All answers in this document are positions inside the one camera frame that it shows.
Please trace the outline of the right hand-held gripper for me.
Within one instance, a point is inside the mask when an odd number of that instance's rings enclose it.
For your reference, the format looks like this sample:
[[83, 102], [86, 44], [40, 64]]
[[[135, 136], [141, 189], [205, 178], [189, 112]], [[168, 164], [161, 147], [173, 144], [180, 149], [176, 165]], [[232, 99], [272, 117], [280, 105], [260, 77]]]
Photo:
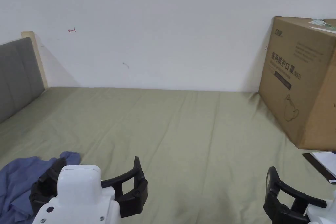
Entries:
[[[291, 207], [278, 200], [280, 191], [294, 198]], [[271, 166], [266, 176], [263, 208], [272, 224], [335, 224], [336, 190], [333, 192], [333, 200], [311, 197], [283, 182], [276, 168]]]

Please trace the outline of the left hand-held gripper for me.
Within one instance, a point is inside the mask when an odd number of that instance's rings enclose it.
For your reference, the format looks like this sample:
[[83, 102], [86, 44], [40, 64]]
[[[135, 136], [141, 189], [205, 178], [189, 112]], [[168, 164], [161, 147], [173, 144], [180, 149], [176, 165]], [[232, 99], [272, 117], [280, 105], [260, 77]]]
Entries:
[[[134, 188], [123, 194], [122, 184]], [[148, 197], [139, 157], [128, 172], [101, 181], [96, 165], [67, 165], [59, 158], [33, 183], [29, 201], [40, 208], [34, 224], [120, 224], [121, 218], [142, 213]]]

